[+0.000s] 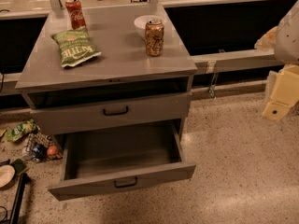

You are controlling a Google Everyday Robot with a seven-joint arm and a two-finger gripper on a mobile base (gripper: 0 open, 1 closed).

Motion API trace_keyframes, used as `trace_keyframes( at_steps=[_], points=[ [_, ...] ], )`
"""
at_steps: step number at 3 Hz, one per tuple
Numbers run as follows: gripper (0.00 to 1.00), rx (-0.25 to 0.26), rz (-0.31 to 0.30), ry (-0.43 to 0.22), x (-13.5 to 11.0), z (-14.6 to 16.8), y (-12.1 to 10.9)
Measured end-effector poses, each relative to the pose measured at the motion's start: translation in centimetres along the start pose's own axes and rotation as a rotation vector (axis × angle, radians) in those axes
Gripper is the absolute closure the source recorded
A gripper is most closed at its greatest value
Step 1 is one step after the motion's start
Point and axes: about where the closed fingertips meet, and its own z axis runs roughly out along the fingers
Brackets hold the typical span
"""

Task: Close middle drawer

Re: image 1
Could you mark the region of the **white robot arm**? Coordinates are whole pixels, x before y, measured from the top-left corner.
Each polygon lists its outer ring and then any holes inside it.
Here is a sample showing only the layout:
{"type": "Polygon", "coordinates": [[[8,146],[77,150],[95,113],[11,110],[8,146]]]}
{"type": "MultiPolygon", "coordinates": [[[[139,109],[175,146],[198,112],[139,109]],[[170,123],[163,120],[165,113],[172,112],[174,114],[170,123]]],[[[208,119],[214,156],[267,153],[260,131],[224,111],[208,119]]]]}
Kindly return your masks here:
{"type": "Polygon", "coordinates": [[[277,60],[284,63],[278,72],[267,78],[268,100],[262,116],[281,120],[299,102],[299,1],[254,45],[257,50],[273,51],[277,60]]]}

